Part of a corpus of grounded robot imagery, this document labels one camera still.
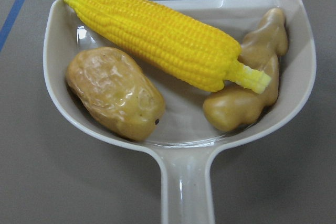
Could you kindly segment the yellow toy corn cob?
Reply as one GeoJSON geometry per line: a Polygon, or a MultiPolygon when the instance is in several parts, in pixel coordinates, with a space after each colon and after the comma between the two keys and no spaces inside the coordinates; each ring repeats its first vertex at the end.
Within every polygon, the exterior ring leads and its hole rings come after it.
{"type": "Polygon", "coordinates": [[[231,81],[261,94],[271,82],[239,62],[227,33],[150,0],[63,0],[97,34],[162,71],[207,92],[231,81]]]}

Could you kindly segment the beige plastic dustpan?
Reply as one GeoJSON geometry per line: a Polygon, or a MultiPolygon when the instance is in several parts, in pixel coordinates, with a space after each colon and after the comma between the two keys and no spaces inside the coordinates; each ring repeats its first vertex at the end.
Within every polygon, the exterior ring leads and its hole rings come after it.
{"type": "Polygon", "coordinates": [[[306,103],[316,76],[316,50],[302,0],[160,0],[170,8],[221,28],[237,39],[263,14],[280,7],[286,16],[289,50],[281,58],[276,104],[254,125],[225,134],[206,121],[205,92],[140,61],[164,95],[166,111],[144,142],[124,140],[95,122],[65,83],[68,64],[79,50],[109,42],[82,25],[62,1],[53,2],[44,40],[44,78],[59,112],[76,128],[104,142],[151,155],[161,170],[162,223],[214,223],[210,168],[218,153],[260,139],[284,126],[306,103]]]}

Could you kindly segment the toy potato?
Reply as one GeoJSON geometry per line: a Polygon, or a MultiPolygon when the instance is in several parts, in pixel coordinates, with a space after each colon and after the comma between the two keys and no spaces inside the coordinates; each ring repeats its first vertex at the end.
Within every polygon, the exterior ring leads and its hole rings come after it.
{"type": "Polygon", "coordinates": [[[148,138],[165,112],[163,95],[117,48],[81,51],[70,62],[66,81],[97,122],[134,141],[148,138]]]}

